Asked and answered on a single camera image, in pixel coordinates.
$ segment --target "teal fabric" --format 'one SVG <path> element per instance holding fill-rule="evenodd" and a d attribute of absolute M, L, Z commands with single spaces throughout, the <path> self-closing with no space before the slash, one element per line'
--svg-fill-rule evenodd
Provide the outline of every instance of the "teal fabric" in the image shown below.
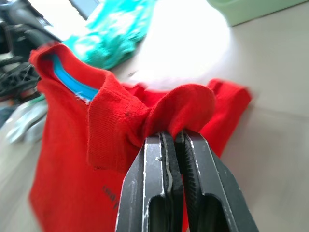
<path fill-rule="evenodd" d="M 134 55 L 146 35 L 155 0 L 105 0 L 79 34 L 63 43 L 91 66 L 110 69 Z"/>

